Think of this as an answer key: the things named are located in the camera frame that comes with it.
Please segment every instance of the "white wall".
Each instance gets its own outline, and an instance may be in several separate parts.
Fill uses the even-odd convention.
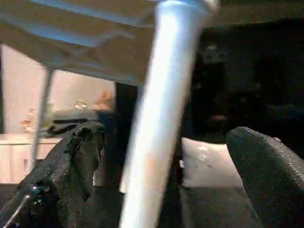
[[[38,109],[45,70],[36,61],[5,45],[2,46],[1,58],[4,131],[20,133],[22,129],[19,123],[26,119],[29,109]],[[103,90],[112,91],[114,94],[114,83],[57,71],[52,84],[50,102],[53,103],[54,111],[71,108],[79,99],[91,105]]]

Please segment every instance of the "wall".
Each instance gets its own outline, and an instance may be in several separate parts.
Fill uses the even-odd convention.
[[[2,46],[2,86],[4,98],[4,132],[20,133],[19,123],[26,119],[30,108],[38,109],[45,70],[22,53]],[[53,110],[68,109],[81,99],[91,105],[103,90],[114,94],[111,81],[57,71],[50,102]]]
[[[281,58],[285,65],[286,103],[303,105],[303,20],[215,28],[202,36],[202,46],[216,44],[227,53],[226,89],[246,90],[252,86],[255,63],[265,56]]]

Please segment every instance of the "white cabinet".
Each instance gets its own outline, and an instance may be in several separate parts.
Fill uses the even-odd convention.
[[[19,183],[26,175],[30,159],[31,134],[0,135],[0,183]],[[60,138],[41,139],[38,159],[44,159]]]

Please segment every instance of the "white pole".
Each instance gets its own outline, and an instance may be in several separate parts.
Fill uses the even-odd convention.
[[[156,35],[147,83],[132,128],[130,177],[120,228],[154,228],[189,92],[197,42],[213,10],[206,3],[165,0],[156,8]]]
[[[30,160],[29,164],[27,167],[27,172],[29,173],[36,165],[36,160],[38,156],[38,146],[39,146],[39,139],[40,139],[40,132],[42,128],[42,124],[44,121],[44,115],[47,109],[48,105],[48,97],[50,94],[51,90],[51,85],[52,85],[52,78],[54,75],[54,69],[46,68],[46,77],[44,81],[44,87],[42,91],[42,97],[40,100],[40,105],[39,105],[39,111],[38,111],[38,119],[37,119],[37,125],[35,128],[35,133],[34,133],[34,140],[32,141],[31,144],[31,150],[30,150]]]

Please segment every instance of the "black object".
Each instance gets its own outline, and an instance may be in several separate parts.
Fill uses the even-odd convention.
[[[189,228],[262,228],[243,188],[181,188],[183,219]]]
[[[138,88],[133,85],[115,83],[115,115],[117,126],[117,150],[114,152],[121,166],[124,164],[134,116]]]
[[[0,227],[76,227],[91,195],[104,133],[97,122],[70,131],[19,184],[0,211]]]
[[[9,195],[17,185],[0,184],[0,208],[9,199]],[[80,228],[116,228],[118,227],[122,210],[124,194],[113,188],[92,186],[91,197],[82,206],[79,218]],[[161,217],[157,228],[182,228],[181,204],[178,189],[167,190],[163,201]],[[49,221],[43,219],[42,227],[49,226]]]
[[[212,131],[207,125],[207,120],[216,114],[214,98],[224,89],[225,74],[224,63],[204,64],[202,56],[197,55],[191,82],[190,103],[196,136]]]
[[[64,110],[53,113],[53,125],[47,131],[46,137],[62,137],[81,123],[96,121],[104,126],[105,133],[115,129],[115,115],[111,110]]]
[[[265,101],[282,105],[286,91],[286,62],[277,56],[263,56],[255,63],[255,81]]]
[[[227,146],[264,227],[304,227],[304,161],[246,127],[230,131]]]

